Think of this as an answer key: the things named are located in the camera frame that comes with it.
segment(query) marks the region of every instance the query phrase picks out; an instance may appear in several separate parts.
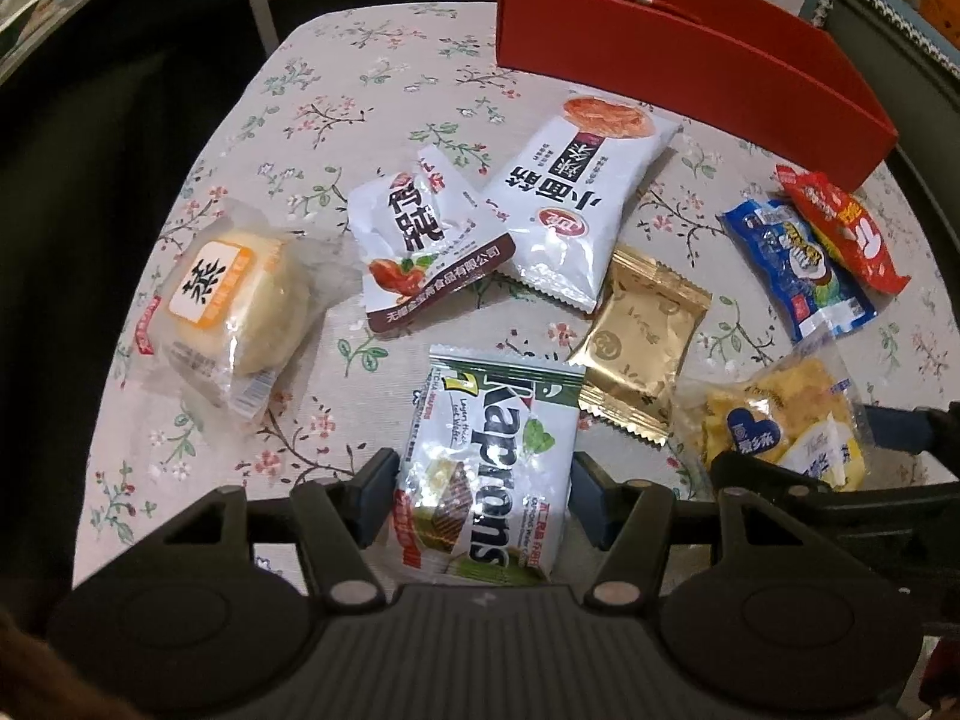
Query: silver screw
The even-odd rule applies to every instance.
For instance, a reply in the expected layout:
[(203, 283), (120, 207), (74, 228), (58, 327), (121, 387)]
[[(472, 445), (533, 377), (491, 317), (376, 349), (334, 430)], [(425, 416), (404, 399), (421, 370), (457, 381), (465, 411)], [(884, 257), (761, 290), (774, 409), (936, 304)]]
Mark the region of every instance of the silver screw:
[(602, 581), (594, 587), (593, 597), (607, 607), (625, 607), (640, 600), (640, 588), (628, 581)]
[(368, 604), (376, 598), (377, 593), (375, 584), (362, 579), (338, 581), (337, 584), (330, 587), (330, 598), (345, 607), (358, 607)]

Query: red candy wrapper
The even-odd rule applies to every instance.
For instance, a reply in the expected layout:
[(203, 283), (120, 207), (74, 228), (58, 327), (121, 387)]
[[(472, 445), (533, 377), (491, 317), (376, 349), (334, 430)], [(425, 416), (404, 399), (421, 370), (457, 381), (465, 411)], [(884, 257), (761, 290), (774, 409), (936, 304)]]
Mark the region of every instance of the red candy wrapper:
[(860, 203), (822, 172), (799, 175), (777, 165), (776, 177), (833, 259), (879, 292), (902, 292), (910, 277), (896, 273), (880, 228)]

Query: red box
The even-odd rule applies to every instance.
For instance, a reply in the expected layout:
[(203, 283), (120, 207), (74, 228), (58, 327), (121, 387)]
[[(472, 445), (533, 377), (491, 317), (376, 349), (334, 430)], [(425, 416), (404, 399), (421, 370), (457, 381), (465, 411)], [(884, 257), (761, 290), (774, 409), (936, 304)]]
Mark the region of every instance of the red box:
[(497, 63), (699, 119), (847, 191), (896, 143), (823, 30), (764, 0), (653, 1), (498, 0)]

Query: box handle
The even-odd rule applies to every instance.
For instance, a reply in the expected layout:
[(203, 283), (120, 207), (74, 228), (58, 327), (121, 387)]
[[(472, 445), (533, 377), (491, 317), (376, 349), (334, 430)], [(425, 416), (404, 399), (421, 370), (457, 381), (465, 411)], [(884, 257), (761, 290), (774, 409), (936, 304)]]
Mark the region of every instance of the box handle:
[(688, 11), (682, 10), (675, 5), (669, 4), (669, 2), (664, 2), (663, 0), (625, 0), (627, 2), (635, 2), (638, 5), (643, 5), (644, 7), (649, 7), (654, 10), (661, 10), (664, 13), (669, 13), (671, 16), (676, 16), (679, 19), (687, 20), (688, 22), (696, 23), (696, 25), (703, 25), (703, 21), (689, 13)]

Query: blue heart label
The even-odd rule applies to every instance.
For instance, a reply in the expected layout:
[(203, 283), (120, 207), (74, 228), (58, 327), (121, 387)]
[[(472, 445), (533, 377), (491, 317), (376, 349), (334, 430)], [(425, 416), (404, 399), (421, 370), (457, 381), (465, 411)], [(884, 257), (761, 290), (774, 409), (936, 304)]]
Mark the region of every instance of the blue heart label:
[(754, 455), (779, 444), (781, 432), (772, 419), (757, 421), (749, 409), (733, 409), (727, 414), (727, 427), (738, 452)]

